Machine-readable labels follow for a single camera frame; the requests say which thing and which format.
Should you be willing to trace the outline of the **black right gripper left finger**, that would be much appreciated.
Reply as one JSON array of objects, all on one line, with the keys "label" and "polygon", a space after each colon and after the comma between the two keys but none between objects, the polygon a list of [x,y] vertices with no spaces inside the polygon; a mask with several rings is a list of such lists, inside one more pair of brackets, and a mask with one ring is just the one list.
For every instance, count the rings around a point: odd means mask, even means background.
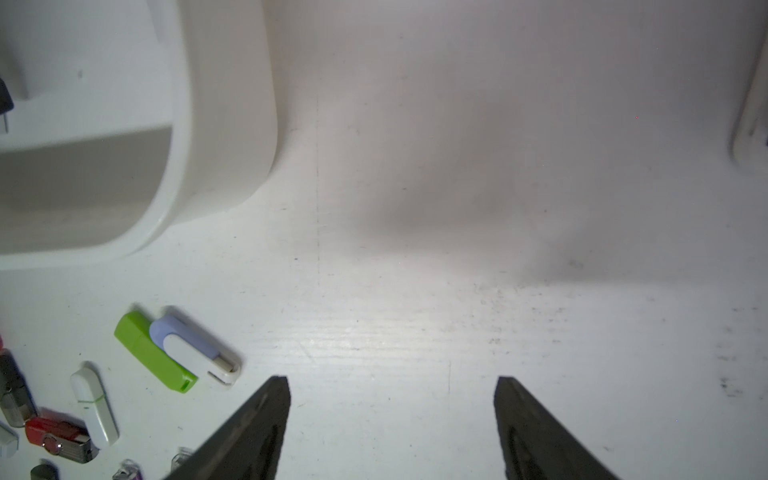
[{"label": "black right gripper left finger", "polygon": [[273,479],[291,407],[288,378],[272,376],[169,480]]}]

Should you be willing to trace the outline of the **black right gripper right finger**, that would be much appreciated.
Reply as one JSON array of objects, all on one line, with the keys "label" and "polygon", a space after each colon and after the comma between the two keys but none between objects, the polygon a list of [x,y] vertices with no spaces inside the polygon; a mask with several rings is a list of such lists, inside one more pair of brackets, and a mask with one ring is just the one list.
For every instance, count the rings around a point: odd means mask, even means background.
[{"label": "black right gripper right finger", "polygon": [[494,409],[508,479],[616,477],[517,379],[498,379]]}]

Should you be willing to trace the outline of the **lilac white swivel usb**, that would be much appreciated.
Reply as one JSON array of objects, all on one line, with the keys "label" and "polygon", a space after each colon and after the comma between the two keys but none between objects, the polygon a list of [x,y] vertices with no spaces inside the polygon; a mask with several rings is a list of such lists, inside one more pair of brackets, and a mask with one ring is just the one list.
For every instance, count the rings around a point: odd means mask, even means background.
[{"label": "lilac white swivel usb", "polygon": [[178,318],[166,315],[155,320],[149,333],[156,346],[194,375],[224,386],[232,386],[238,380],[239,366]]}]

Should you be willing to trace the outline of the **white storage box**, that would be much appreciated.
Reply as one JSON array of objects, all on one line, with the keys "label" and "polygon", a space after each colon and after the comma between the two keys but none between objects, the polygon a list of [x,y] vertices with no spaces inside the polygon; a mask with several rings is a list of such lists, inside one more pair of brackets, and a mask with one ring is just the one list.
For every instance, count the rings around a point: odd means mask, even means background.
[{"label": "white storage box", "polygon": [[278,119],[259,1],[5,1],[1,267],[117,259],[267,179]]}]

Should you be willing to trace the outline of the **black usb drive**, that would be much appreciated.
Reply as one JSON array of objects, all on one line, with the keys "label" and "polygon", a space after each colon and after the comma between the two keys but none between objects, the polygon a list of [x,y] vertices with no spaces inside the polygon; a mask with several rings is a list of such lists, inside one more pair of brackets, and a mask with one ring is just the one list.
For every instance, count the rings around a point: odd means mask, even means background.
[{"label": "black usb drive", "polygon": [[59,480],[58,470],[55,466],[47,463],[35,465],[30,470],[31,480]]}]

